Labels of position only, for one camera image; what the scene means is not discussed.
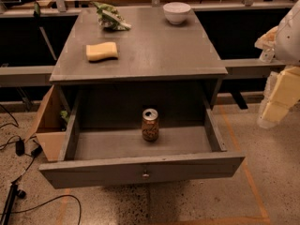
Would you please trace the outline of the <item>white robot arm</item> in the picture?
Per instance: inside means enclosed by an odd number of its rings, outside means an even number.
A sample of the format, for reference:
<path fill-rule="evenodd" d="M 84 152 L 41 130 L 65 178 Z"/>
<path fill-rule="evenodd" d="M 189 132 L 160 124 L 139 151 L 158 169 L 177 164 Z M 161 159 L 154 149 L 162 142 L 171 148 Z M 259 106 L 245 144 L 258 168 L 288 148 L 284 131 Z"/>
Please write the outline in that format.
<path fill-rule="evenodd" d="M 259 109 L 258 125 L 272 128 L 300 100 L 300 1 L 254 46 L 262 50 L 260 60 L 264 63 L 276 58 L 285 65 L 279 73 L 270 73 Z"/>

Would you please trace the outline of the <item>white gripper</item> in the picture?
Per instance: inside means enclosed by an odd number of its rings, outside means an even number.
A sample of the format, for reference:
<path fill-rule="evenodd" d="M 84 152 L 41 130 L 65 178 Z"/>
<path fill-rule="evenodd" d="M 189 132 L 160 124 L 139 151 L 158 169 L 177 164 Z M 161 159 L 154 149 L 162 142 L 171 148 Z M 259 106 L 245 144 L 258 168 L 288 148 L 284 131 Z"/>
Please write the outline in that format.
<path fill-rule="evenodd" d="M 273 49 L 278 28 L 275 26 L 259 37 L 254 46 L 261 50 Z M 300 67 L 287 67 L 279 74 L 272 71 L 266 80 L 257 124 L 272 128 L 300 100 Z"/>

